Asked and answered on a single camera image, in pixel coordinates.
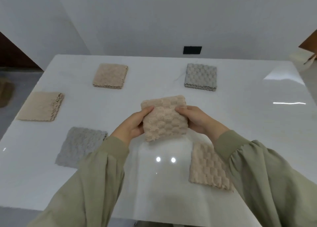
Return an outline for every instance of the hand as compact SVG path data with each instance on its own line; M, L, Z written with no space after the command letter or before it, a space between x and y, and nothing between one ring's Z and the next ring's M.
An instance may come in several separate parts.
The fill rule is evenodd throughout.
M175 111L188 117L188 127L197 133L206 135L213 144L221 134L228 131L229 128L220 122L209 117L199 107L187 106L187 108L176 107Z
M129 146L130 141L144 133L143 118L154 109L154 106L144 108L140 112L133 113L123 121L111 134Z

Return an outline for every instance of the gray towel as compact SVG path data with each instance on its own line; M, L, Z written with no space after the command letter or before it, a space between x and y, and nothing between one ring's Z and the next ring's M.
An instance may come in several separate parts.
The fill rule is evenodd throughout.
M203 64L187 65L185 87L208 91L217 89L217 68Z
M78 161L96 150L107 136L108 133L105 131L72 127L67 133L55 164L77 169Z

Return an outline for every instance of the electrical outlet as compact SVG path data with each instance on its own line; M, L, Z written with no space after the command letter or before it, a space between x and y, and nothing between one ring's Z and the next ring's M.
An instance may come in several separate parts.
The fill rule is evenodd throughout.
M183 54L196 54L199 55L202 47L184 46Z

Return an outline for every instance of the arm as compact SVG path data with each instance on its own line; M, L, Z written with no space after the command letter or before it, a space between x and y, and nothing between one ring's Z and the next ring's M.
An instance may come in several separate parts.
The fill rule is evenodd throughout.
M88 154L28 227L107 226L122 189L128 146L132 138L144 133L141 122L152 110L148 107L131 115Z
M263 227L317 226L317 185L259 141L248 141L197 107L177 109L208 136L232 181Z

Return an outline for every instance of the white wall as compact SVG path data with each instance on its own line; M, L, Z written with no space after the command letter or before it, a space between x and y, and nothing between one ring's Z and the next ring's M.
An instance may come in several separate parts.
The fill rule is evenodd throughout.
M60 0L0 0L0 32L42 69L56 54L90 54Z
M317 0L61 0L92 54L284 60L317 28Z

